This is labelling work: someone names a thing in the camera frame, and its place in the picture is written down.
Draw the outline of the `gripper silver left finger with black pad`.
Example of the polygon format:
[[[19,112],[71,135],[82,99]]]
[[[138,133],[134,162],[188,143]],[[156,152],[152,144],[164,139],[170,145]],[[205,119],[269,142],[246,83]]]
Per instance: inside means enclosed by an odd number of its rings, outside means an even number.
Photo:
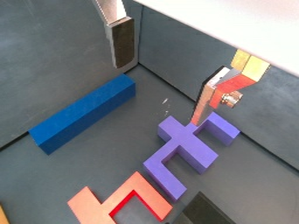
[[[135,20],[127,15],[122,0],[92,0],[102,17],[115,68],[135,58]]]

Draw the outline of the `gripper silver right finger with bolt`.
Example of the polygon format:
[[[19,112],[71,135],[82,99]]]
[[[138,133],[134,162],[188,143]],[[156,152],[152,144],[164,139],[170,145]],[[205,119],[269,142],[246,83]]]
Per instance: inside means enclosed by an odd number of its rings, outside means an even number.
[[[202,124],[221,104],[234,108],[243,94],[241,89],[255,85],[266,74],[270,63],[238,49],[231,68],[222,66],[203,82],[191,122]]]

